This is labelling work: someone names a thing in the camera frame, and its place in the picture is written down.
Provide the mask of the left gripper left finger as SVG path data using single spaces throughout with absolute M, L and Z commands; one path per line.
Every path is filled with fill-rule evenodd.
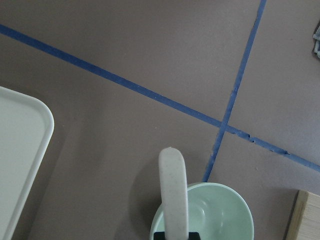
M 164 231 L 156 231 L 153 233 L 153 240 L 166 240 Z

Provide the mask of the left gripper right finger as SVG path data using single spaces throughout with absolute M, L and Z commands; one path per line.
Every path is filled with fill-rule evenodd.
M 200 234 L 198 232 L 189 232 L 188 240 L 201 240 Z

